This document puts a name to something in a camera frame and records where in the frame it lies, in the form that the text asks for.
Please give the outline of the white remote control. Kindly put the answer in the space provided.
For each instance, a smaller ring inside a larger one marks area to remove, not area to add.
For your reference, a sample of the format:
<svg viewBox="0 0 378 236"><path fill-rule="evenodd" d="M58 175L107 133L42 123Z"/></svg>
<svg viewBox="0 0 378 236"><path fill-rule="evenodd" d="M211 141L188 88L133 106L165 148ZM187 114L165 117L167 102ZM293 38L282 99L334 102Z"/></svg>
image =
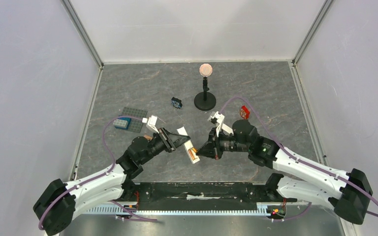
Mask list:
<svg viewBox="0 0 378 236"><path fill-rule="evenodd" d="M177 132L178 132L178 134L188 135L186 129L185 129L183 126L182 126L181 128L179 128L179 129L177 129ZM184 144L184 147L185 147L186 153L187 153L187 155L188 155L188 157L189 157L189 159L190 159L190 161L191 161L191 158L190 158L190 155L189 155L189 152L188 152L191 148L194 147L193 144L192 144L192 142L191 142L191 140L189 140L188 142L186 142L186 143Z"/></svg>

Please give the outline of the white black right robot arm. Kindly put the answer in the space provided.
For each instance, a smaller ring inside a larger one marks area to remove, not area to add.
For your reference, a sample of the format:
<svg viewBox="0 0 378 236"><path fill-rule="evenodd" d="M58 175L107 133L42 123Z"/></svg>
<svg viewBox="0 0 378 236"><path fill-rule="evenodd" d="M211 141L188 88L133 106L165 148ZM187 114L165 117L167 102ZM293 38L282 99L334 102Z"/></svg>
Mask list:
<svg viewBox="0 0 378 236"><path fill-rule="evenodd" d="M280 148L275 141L260 136L247 120L234 122L232 128L228 135L212 128L197 155L218 160L226 151L246 152L254 164L277 171L264 188L269 200L304 200L325 206L350 223L363 224L373 194L363 171L333 169Z"/></svg>

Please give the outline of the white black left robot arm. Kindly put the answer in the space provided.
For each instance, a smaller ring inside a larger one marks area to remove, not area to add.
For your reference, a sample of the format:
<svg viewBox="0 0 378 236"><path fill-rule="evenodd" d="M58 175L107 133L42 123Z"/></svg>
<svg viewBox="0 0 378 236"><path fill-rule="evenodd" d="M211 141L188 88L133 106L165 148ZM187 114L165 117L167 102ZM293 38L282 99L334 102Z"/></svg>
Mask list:
<svg viewBox="0 0 378 236"><path fill-rule="evenodd" d="M111 200L132 199L132 180L143 171L143 164L163 151L175 151L189 140L188 135L160 128L151 140L134 138L123 155L101 171L74 181L53 180L33 205L38 228L53 236L88 209Z"/></svg>

